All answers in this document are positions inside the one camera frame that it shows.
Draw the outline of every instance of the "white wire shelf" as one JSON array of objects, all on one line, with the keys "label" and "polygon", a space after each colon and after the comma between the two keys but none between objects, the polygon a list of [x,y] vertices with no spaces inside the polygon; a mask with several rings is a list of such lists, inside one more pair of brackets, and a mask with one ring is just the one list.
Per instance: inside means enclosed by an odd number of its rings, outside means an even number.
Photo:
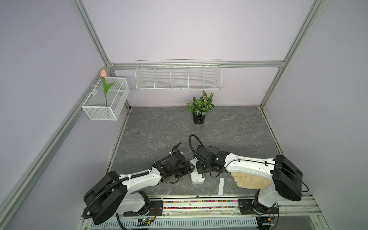
[{"label": "white wire shelf", "polygon": [[91,120],[116,121],[128,97],[129,86],[125,78],[106,77],[105,81],[107,85],[114,83],[108,90],[106,98],[100,79],[82,104],[82,109]]},{"label": "white wire shelf", "polygon": [[138,65],[135,82],[139,91],[206,90],[221,88],[220,62]]}]

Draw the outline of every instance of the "white device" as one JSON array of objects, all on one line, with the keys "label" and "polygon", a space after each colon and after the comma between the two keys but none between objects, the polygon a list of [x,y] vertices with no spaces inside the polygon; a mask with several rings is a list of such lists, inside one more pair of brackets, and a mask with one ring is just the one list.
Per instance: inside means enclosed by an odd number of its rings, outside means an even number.
[{"label": "white device", "polygon": [[190,179],[192,181],[192,184],[203,184],[205,182],[205,175],[198,174],[197,166],[195,165],[197,161],[197,159],[189,161],[192,165],[194,165],[193,172],[190,173]]}]

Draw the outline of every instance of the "gray marble floor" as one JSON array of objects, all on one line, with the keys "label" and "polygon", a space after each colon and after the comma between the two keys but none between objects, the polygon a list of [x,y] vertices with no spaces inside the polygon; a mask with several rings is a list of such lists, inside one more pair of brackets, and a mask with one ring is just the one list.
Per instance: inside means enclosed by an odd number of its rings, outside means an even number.
[{"label": "gray marble floor", "polygon": [[[148,169],[152,162],[167,156],[180,141],[179,150],[185,159],[194,159],[188,145],[191,133],[204,145],[241,156],[273,158],[277,154],[257,106],[217,106],[206,115],[203,124],[194,124],[192,120],[187,107],[132,107],[112,170],[127,174]],[[194,138],[192,143],[198,145]],[[143,190],[147,195],[215,195],[221,177],[225,179],[224,195],[256,192],[237,187],[230,173],[222,173],[217,178],[206,173],[201,185],[192,185],[190,175],[186,175],[176,184],[163,183]]]}]

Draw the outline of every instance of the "beige glove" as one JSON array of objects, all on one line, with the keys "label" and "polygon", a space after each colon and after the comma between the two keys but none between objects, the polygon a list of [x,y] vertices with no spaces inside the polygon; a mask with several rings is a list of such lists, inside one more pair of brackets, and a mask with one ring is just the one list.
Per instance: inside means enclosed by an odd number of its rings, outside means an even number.
[{"label": "beige glove", "polygon": [[231,176],[234,178],[236,185],[240,188],[249,188],[249,189],[263,189],[267,188],[271,181],[250,174],[245,173],[231,173]]}]

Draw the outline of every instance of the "black motor housing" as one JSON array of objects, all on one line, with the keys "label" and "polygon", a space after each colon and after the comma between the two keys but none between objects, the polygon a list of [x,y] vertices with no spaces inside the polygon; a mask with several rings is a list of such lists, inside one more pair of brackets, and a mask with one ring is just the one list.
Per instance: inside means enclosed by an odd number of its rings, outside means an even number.
[{"label": "black motor housing", "polygon": [[[107,173],[91,190],[84,196],[86,205],[101,192],[106,185],[119,179],[119,175],[115,171]],[[95,225],[102,224],[112,217],[122,202],[124,196],[128,192],[127,186],[122,183],[114,186],[114,191],[109,191],[102,195],[94,205],[89,209],[89,213]]]},{"label": "black motor housing", "polygon": [[303,173],[285,156],[277,155],[273,160],[275,167],[271,173],[275,190],[285,199],[300,201]]}]

